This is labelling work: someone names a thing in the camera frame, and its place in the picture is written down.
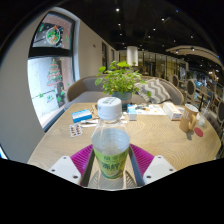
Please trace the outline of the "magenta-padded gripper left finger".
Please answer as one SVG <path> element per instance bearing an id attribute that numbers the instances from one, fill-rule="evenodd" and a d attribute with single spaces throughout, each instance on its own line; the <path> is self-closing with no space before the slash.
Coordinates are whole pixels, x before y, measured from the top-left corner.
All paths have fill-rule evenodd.
<path id="1" fill-rule="evenodd" d="M 79 186 L 87 187 L 93 161 L 93 147 L 89 145 L 72 156 L 62 156 L 49 172 Z"/>

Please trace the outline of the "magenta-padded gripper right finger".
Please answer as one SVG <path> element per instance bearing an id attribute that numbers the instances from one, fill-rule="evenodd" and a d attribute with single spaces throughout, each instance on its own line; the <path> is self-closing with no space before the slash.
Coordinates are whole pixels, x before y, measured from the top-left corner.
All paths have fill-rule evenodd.
<path id="1" fill-rule="evenodd" d="M 150 184 L 176 171 L 162 155 L 153 156 L 136 145 L 130 145 L 129 155 L 138 186 Z"/>

